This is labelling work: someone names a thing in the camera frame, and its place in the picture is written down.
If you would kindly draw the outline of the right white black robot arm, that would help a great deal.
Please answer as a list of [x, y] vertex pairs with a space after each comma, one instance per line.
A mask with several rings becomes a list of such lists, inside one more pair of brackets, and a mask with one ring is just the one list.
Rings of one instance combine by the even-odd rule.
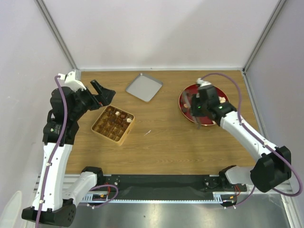
[[197, 85], [198, 91], [191, 99], [193, 116], [203, 115], [230, 133], [254, 158], [254, 167], [231, 166], [223, 170], [219, 187], [229, 191], [236, 184], [254, 185], [263, 193], [291, 178], [292, 172], [287, 162], [291, 153], [285, 147], [277, 147], [262, 138], [243, 118], [230, 102], [221, 103], [217, 89], [213, 85]]

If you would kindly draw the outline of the brown metal tongs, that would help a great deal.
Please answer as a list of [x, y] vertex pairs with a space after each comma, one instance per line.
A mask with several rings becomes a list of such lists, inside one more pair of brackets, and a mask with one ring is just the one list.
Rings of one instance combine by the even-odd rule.
[[185, 91], [182, 92], [182, 98], [183, 98], [185, 104], [186, 104], [187, 107], [188, 107], [188, 110], [189, 110], [189, 112], [190, 112], [190, 114], [191, 114], [191, 117], [192, 117], [192, 119], [193, 119], [193, 121], [194, 121], [194, 123], [195, 123], [197, 129], [200, 129], [200, 127], [201, 127], [200, 120], [199, 120], [197, 117], [195, 117], [195, 116], [193, 115], [192, 109], [191, 109], [191, 105], [190, 105], [190, 102], [189, 102], [187, 93], [186, 93]]

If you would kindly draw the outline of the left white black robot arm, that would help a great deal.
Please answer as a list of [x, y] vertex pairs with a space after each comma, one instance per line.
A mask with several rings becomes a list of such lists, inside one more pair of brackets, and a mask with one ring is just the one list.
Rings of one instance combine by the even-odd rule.
[[91, 85], [95, 95], [81, 83], [66, 83], [51, 93], [51, 110], [43, 129], [43, 165], [35, 199], [23, 209], [24, 220], [40, 224], [69, 227], [76, 215], [76, 208], [91, 190], [100, 190], [106, 184], [101, 168], [87, 166], [78, 179], [63, 190], [67, 160], [78, 132], [78, 120], [87, 112], [98, 110], [112, 102], [116, 92], [101, 86], [96, 80]]

